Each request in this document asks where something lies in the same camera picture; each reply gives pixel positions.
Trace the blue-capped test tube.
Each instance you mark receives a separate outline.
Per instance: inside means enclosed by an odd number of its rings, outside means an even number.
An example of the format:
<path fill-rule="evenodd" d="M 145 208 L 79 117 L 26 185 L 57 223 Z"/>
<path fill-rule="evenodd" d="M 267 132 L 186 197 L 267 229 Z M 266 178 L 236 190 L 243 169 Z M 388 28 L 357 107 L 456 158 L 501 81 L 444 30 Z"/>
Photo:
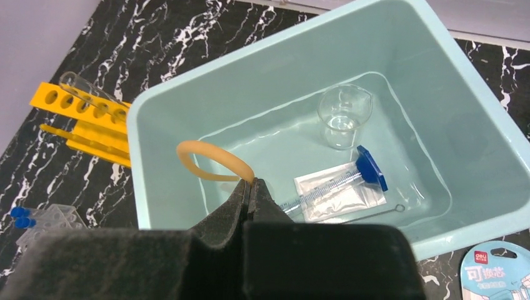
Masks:
<path fill-rule="evenodd" d="M 16 206 L 11 209 L 10 216 L 12 218 L 28 218 L 32 214 L 29 208 Z"/>
<path fill-rule="evenodd" d="M 36 226 L 36 220 L 28 217 L 20 217 L 15 220 L 14 225 L 19 229 L 33 228 Z"/>

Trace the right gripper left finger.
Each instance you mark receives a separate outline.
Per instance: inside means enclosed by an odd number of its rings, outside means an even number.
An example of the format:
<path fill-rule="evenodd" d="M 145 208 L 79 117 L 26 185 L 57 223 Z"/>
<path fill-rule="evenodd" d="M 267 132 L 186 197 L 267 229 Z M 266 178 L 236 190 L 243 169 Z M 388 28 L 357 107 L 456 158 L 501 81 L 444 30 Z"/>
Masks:
<path fill-rule="evenodd" d="M 251 186 L 185 231 L 51 231 L 22 255 L 2 299 L 241 299 Z"/>

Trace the white paper packet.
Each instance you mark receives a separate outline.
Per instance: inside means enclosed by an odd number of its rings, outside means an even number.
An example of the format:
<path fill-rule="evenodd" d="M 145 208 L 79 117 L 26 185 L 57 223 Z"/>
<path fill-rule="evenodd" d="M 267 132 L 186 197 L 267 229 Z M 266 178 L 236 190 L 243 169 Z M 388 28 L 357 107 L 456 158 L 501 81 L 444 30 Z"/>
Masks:
<path fill-rule="evenodd" d="M 290 212 L 307 223 L 318 223 L 386 204 L 382 187 L 366 182 L 354 162 L 294 179 L 299 195 Z"/>

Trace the teal plastic bin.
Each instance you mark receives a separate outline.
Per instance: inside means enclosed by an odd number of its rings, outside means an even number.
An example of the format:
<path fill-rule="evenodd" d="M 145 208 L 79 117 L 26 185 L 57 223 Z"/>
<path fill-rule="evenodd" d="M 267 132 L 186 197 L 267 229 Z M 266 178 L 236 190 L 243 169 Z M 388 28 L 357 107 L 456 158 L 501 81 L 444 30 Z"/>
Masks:
<path fill-rule="evenodd" d="M 529 143 L 424 1 L 354 1 L 142 92 L 127 120 L 139 228 L 191 228 L 232 193 L 183 167 L 185 140 L 241 158 L 279 204 L 296 177 L 354 160 L 317 114 L 342 83 L 373 95 L 359 143 L 406 207 L 357 223 L 399 228 L 419 260 L 529 228 Z"/>

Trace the glass beaker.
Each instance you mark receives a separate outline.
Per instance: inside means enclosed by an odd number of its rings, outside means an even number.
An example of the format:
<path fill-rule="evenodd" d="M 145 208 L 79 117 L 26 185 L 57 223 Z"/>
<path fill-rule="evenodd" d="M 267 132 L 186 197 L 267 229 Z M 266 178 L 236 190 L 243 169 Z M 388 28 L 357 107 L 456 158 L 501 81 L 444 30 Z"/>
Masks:
<path fill-rule="evenodd" d="M 333 149 L 351 149 L 361 127 L 373 112 L 373 95 L 355 84 L 337 84 L 325 90 L 317 105 L 322 136 Z"/>

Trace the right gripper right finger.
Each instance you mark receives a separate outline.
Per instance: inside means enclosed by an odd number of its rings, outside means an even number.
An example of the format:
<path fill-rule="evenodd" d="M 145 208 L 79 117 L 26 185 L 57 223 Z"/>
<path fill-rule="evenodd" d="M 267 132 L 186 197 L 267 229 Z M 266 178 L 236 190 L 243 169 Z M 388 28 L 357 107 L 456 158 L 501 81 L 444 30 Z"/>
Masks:
<path fill-rule="evenodd" d="M 383 224 L 292 221 L 263 179 L 244 223 L 246 299 L 425 299 L 404 234 Z"/>

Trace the yellow test tube rack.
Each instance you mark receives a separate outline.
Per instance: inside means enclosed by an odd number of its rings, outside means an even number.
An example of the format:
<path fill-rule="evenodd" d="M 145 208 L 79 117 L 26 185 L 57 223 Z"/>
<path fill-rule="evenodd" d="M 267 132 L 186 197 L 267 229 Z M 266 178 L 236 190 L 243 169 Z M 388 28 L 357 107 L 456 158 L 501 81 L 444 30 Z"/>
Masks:
<path fill-rule="evenodd" d="M 30 105 L 75 121 L 70 131 L 47 124 L 39 126 L 64 138 L 69 148 L 131 167 L 126 127 L 129 103 L 118 104 L 80 90 L 71 94 L 58 85 L 42 82 Z"/>

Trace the clear plastic well rack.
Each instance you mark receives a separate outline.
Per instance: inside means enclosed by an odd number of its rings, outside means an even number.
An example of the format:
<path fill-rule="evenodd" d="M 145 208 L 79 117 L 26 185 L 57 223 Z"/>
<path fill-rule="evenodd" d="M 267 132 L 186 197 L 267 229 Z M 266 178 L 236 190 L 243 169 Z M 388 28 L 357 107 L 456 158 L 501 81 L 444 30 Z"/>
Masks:
<path fill-rule="evenodd" d="M 48 231 L 88 228 L 74 206 L 52 204 L 47 209 L 29 209 L 32 211 L 29 218 L 36 220 L 36 226 L 24 229 L 25 233 L 16 241 L 22 253 Z"/>

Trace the blue-handled syringe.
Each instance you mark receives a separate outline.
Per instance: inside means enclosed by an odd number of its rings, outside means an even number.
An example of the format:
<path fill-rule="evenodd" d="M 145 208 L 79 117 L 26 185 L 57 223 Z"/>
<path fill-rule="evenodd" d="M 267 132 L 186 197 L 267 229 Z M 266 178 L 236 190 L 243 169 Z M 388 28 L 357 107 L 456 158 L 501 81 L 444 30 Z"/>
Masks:
<path fill-rule="evenodd" d="M 294 179 L 298 197 L 280 204 L 283 212 L 295 221 L 335 223 L 339 216 L 386 204 L 383 173 L 365 147 L 357 153 L 355 162 Z"/>

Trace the amber rubber tubing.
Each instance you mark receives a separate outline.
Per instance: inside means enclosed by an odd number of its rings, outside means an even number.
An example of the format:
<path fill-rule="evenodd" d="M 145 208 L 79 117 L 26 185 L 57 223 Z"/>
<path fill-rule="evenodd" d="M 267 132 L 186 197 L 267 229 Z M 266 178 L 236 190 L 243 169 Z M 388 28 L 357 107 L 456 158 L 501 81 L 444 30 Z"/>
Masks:
<path fill-rule="evenodd" d="M 229 151 L 205 141 L 180 142 L 176 154 L 181 164 L 192 174 L 207 181 L 252 183 L 253 169 Z"/>

